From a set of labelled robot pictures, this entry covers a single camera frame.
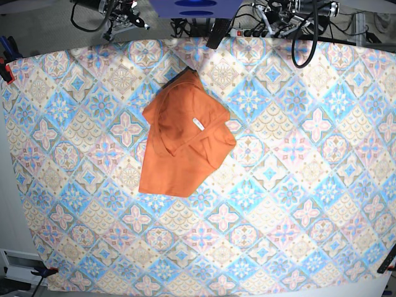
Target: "patterned tablecloth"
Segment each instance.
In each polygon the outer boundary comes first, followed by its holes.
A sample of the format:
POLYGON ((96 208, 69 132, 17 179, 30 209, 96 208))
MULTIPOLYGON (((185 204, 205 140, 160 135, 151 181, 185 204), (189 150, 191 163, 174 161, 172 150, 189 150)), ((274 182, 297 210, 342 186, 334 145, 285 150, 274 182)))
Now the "patterned tablecloth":
POLYGON ((1 95, 50 290, 261 294, 363 282, 396 241, 396 57, 320 43, 143 40, 18 60, 1 95), (298 46, 306 59, 309 44, 298 46), (237 145, 188 199, 137 192, 143 108, 186 66, 237 145))

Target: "folded orange cloth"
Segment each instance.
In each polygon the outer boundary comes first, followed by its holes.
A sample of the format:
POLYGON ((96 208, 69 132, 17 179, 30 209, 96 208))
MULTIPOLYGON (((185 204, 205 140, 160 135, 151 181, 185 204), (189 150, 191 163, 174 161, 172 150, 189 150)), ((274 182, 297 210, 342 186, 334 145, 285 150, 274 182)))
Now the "folded orange cloth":
POLYGON ((230 112, 206 94, 188 70, 143 111, 150 123, 139 192, 188 197, 213 173, 236 141, 230 112))

